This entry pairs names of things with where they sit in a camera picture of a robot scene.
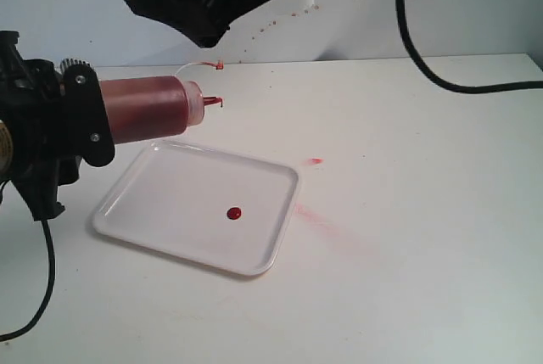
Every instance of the white wall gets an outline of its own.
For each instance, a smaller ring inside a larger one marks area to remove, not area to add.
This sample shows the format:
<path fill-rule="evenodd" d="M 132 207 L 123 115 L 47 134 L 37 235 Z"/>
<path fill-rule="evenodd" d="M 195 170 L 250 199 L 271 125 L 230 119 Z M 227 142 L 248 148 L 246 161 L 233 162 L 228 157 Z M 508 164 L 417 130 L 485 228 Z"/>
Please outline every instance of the white wall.
<path fill-rule="evenodd" d="M 424 55 L 528 52 L 543 64 L 542 3 L 413 0 L 407 9 L 412 35 Z M 235 22 L 219 46 L 209 51 L 199 50 L 165 25 L 134 16 L 122 0 L 0 0 L 0 28 L 21 32 L 20 50 L 27 58 L 58 62 L 75 56 L 95 65 L 405 55 L 394 0 L 315 0 L 315 4 L 319 9 L 310 8 L 308 14 L 299 0 L 261 7 Z"/>

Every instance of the red drop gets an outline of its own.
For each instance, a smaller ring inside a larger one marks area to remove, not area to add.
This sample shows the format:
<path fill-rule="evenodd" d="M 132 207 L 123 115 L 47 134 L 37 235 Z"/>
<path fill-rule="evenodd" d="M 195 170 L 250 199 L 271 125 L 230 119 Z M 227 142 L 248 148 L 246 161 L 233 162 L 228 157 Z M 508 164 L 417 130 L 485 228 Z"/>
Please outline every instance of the red drop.
<path fill-rule="evenodd" d="M 227 212 L 227 217 L 230 219 L 230 220 L 237 220 L 239 217 L 241 217 L 241 209 L 239 207 L 232 207 L 228 212 Z"/>

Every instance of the white tray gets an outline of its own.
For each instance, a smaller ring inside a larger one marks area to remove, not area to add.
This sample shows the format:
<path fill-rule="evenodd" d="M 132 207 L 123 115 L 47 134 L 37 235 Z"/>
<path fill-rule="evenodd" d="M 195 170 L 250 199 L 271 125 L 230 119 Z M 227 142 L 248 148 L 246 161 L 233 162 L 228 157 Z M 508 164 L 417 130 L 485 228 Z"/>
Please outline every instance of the white tray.
<path fill-rule="evenodd" d="M 298 190 L 289 166 L 161 141 L 136 158 L 91 223 L 112 238 L 254 276 L 272 266 Z M 235 221 L 232 207 L 242 210 Z"/>

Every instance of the white table surface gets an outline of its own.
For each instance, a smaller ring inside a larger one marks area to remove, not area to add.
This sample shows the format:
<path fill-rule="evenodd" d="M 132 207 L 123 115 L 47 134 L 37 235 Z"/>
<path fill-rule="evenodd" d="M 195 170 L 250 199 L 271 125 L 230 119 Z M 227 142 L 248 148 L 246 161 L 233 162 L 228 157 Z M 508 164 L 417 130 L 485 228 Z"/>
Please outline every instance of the white table surface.
<path fill-rule="evenodd" d="M 526 55 L 428 62 L 467 84 L 543 78 Z M 86 228 L 145 143 L 120 146 L 61 188 L 53 299 L 30 334 L 0 345 L 2 364 L 541 363 L 543 91 L 444 92 L 406 59 L 182 75 L 225 106 L 177 139 L 301 170 L 274 267 L 239 280 Z M 40 227 L 5 194 L 0 333 L 28 321 L 47 274 Z"/>

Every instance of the white table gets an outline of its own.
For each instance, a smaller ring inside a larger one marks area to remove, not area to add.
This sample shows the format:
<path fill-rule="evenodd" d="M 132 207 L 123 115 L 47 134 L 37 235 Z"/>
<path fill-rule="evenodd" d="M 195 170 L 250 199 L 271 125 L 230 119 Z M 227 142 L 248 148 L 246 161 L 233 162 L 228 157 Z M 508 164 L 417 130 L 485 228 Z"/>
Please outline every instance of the white table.
<path fill-rule="evenodd" d="M 525 55 L 428 62 L 467 84 L 542 78 Z M 2 364 L 541 363 L 543 91 L 444 92 L 406 59 L 182 75 L 225 106 L 178 139 L 302 172 L 276 264 L 239 280 L 98 237 L 86 218 L 145 143 L 118 147 L 60 190 L 53 299 L 30 334 L 0 345 Z M 9 188 L 0 333 L 37 308 L 45 256 Z"/>

